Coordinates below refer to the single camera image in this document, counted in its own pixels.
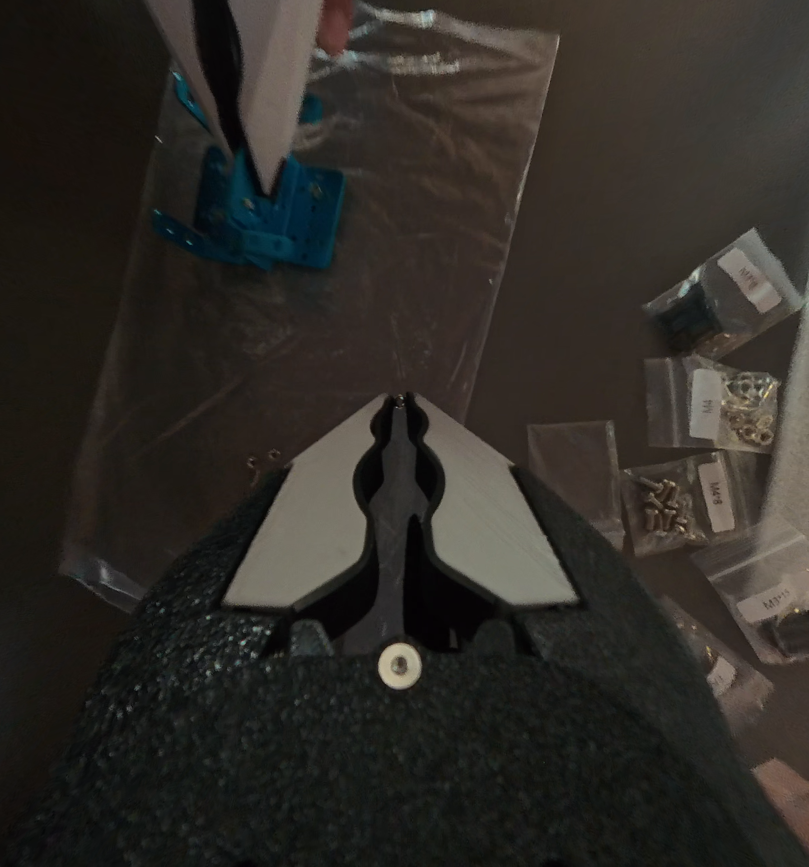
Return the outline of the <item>large clear plastic bag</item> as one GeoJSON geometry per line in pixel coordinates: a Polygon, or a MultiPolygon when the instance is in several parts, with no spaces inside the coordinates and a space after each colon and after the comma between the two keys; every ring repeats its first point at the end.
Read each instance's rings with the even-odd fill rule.
{"type": "Polygon", "coordinates": [[[154,231],[154,208],[190,217],[212,143],[173,85],[162,99],[56,570],[124,611],[382,393],[466,417],[561,36],[367,4],[354,24],[348,52],[316,56],[323,119],[297,137],[345,175],[327,269],[218,264],[154,231]],[[247,469],[271,448],[277,466],[247,469]]]}

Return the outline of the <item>blue metal bracket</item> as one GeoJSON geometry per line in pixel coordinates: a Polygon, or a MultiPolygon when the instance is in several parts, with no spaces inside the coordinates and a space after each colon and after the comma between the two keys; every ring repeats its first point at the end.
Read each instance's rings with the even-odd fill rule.
{"type": "Polygon", "coordinates": [[[196,198],[192,224],[155,209],[154,230],[182,250],[217,263],[264,271],[277,264],[329,267],[345,198],[344,174],[307,166],[289,155],[273,195],[267,197],[255,187],[243,153],[230,165],[230,210],[223,220],[198,230],[196,198]]]}
{"type": "MultiPolygon", "coordinates": [[[[186,77],[181,71],[171,70],[173,91],[177,101],[196,120],[201,128],[211,133],[211,127],[206,119],[200,103],[194,98],[186,77]]],[[[315,93],[308,93],[302,100],[299,113],[299,123],[316,125],[323,118],[323,103],[315,93]]],[[[230,209],[229,186],[232,173],[231,158],[213,140],[206,148],[201,169],[201,183],[198,189],[194,224],[198,230],[205,231],[224,219],[224,214],[230,209]]]]}

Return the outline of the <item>dark desk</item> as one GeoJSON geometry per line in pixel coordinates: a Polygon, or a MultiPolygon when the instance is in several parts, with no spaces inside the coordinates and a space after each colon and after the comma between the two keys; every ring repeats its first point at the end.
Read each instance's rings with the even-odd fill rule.
{"type": "MultiPolygon", "coordinates": [[[[650,452],[641,305],[757,227],[809,274],[809,2],[409,2],[559,33],[467,424],[650,452]]],[[[167,53],[142,2],[0,2],[0,863],[127,617],[56,575],[167,53]]]]}

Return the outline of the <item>pile of small screw bags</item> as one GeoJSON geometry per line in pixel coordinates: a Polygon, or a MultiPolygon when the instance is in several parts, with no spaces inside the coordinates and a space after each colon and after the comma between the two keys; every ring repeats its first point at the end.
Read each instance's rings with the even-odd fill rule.
{"type": "Polygon", "coordinates": [[[670,354],[644,360],[649,446],[692,454],[621,469],[610,420],[530,424],[528,466],[617,549],[690,548],[761,663],[809,661],[809,538],[766,517],[757,461],[772,455],[783,384],[721,359],[802,308],[753,227],[646,303],[670,354]]]}

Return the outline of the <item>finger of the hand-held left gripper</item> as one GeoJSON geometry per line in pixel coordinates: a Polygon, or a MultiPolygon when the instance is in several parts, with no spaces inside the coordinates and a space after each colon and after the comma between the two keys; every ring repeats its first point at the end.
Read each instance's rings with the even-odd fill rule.
{"type": "Polygon", "coordinates": [[[154,26],[182,72],[206,127],[229,156],[244,145],[238,116],[242,56],[226,1],[146,1],[154,26]]]}
{"type": "Polygon", "coordinates": [[[241,58],[238,118],[260,188],[272,194],[299,123],[314,48],[313,1],[232,1],[241,58]]]}

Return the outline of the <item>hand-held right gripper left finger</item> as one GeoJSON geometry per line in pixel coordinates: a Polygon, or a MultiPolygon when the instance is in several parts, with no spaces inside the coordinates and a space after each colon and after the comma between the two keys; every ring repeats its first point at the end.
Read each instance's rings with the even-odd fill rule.
{"type": "Polygon", "coordinates": [[[228,611],[312,620],[340,652],[374,652],[371,611],[381,587],[370,505],[384,483],[383,453],[396,400],[380,395],[297,455],[221,600],[228,611]]]}

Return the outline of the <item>person's left hand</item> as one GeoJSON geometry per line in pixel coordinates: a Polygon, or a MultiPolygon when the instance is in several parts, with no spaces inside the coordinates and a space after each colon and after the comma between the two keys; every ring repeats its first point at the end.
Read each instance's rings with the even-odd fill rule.
{"type": "Polygon", "coordinates": [[[316,42],[328,56],[339,56],[346,48],[353,21],[352,1],[323,1],[316,42]]]}

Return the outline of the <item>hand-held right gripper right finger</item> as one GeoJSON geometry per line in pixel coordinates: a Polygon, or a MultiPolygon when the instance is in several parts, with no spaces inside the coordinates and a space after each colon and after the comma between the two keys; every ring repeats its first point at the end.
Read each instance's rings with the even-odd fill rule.
{"type": "Polygon", "coordinates": [[[406,634],[432,652],[533,652],[523,615],[579,595],[514,464],[423,396],[406,396],[415,484],[406,634]]]}

